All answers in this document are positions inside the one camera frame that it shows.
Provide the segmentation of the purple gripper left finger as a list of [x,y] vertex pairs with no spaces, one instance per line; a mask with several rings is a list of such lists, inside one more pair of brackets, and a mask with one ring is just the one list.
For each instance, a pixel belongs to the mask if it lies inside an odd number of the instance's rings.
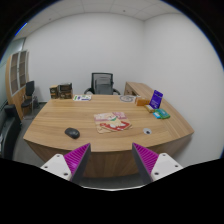
[[79,184],[91,154],[91,144],[85,144],[69,153],[55,154],[42,169],[65,180]]

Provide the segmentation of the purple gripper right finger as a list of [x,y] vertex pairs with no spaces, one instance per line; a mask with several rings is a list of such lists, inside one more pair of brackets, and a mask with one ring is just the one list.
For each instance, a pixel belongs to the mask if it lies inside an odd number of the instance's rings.
[[167,153],[157,154],[137,143],[132,144],[132,153],[144,184],[182,169],[182,166]]

